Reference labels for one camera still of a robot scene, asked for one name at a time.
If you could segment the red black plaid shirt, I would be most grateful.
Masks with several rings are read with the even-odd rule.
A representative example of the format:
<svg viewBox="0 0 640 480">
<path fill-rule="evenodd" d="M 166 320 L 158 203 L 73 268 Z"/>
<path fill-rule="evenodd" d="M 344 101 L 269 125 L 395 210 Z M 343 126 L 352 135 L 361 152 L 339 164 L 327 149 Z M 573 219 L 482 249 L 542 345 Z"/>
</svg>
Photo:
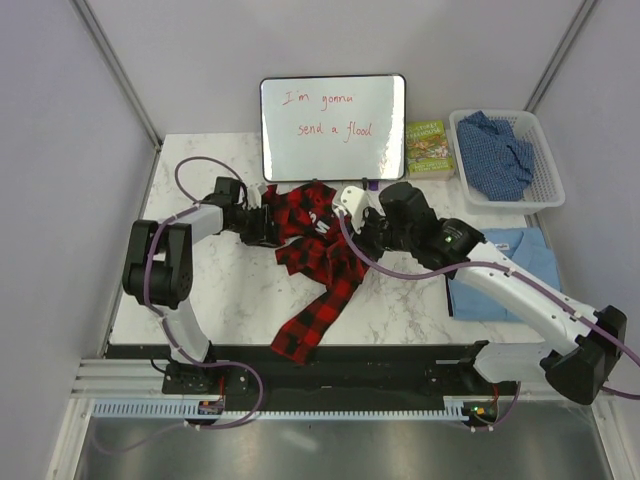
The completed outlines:
<svg viewBox="0 0 640 480">
<path fill-rule="evenodd" d="M 262 195 L 275 224 L 276 262 L 289 275 L 300 274 L 325 287 L 280 328 L 271 343 L 274 352 L 298 364 L 307 363 L 369 269 L 344 239 L 333 211 L 335 196 L 335 189 L 318 181 L 285 193 L 270 185 Z"/>
</svg>

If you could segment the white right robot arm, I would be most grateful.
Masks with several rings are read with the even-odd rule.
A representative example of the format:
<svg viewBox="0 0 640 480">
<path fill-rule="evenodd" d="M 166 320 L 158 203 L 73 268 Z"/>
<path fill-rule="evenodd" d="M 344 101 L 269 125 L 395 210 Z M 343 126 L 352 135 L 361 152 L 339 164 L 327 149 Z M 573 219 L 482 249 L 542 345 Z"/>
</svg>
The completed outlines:
<svg viewBox="0 0 640 480">
<path fill-rule="evenodd" d="M 502 305 L 534 330 L 537 343 L 480 341 L 458 368 L 467 392 L 492 383 L 546 382 L 557 393 L 589 405 L 612 393 L 607 381 L 622 356 L 639 356 L 624 343 L 627 318 L 614 306 L 602 310 L 574 300 L 518 266 L 478 230 L 457 218 L 440 218 L 423 192 L 408 182 L 392 184 L 374 208 L 367 193 L 347 186 L 333 202 L 342 234 L 354 254 L 392 277 L 372 254 L 410 254 L 425 267 L 422 278 L 450 277 Z"/>
</svg>

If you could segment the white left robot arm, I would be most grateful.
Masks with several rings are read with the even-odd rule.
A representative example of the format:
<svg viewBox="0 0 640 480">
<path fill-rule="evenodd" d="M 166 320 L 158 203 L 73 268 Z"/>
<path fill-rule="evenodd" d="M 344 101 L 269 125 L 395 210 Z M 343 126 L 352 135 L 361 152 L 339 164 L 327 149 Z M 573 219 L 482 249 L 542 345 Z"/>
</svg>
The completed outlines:
<svg viewBox="0 0 640 480">
<path fill-rule="evenodd" d="M 208 393 L 219 382 L 211 341 L 190 301 L 194 281 L 193 247 L 224 231 L 247 245 L 274 247 L 273 209 L 262 203 L 267 187 L 220 177 L 214 191 L 187 209 L 157 220 L 133 223 L 122 276 L 124 292 L 151 311 L 171 348 L 171 358 L 189 364 L 185 382 Z"/>
</svg>

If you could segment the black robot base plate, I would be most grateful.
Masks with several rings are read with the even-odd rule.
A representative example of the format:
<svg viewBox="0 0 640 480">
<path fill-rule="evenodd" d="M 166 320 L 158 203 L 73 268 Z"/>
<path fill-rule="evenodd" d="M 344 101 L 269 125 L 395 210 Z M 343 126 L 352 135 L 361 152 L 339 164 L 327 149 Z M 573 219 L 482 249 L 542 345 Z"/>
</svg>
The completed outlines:
<svg viewBox="0 0 640 480">
<path fill-rule="evenodd" d="M 506 399 L 515 393 L 515 382 L 491 385 L 471 366 L 482 345 L 321 346 L 304 365 L 266 345 L 217 345 L 217 369 L 169 361 L 157 370 L 165 394 L 220 394 L 247 410 L 439 407 L 447 396 Z"/>
</svg>

